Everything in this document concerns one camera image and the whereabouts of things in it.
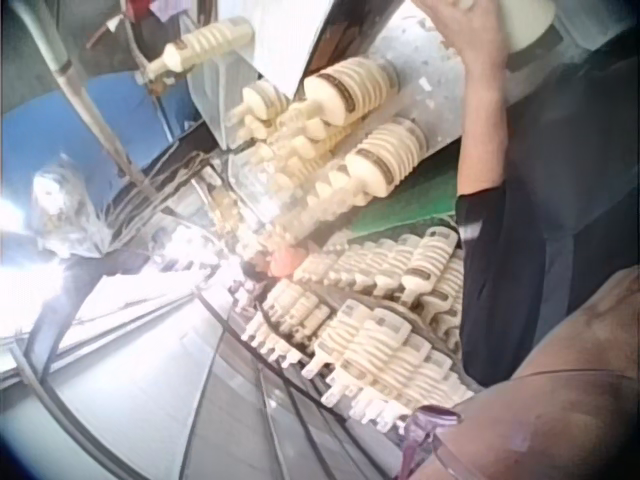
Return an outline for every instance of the metal rail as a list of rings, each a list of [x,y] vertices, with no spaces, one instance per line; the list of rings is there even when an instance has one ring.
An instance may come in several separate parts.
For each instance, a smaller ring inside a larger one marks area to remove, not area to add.
[[[11,354],[18,366],[24,382],[33,390],[43,407],[58,425],[71,437],[87,455],[107,472],[121,480],[150,480],[133,468],[102,443],[67,407],[58,393],[47,383],[38,380],[17,345],[11,348]]]

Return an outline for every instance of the bright light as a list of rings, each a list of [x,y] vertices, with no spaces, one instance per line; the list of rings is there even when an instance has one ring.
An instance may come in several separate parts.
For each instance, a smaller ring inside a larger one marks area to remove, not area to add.
[[[56,215],[65,208],[66,200],[62,187],[50,178],[35,177],[33,179],[33,194],[38,204],[50,215]]]
[[[24,231],[24,215],[3,198],[0,198],[0,230],[16,233]]]
[[[28,331],[42,304],[60,293],[63,267],[57,262],[28,269],[0,269],[0,337]]]

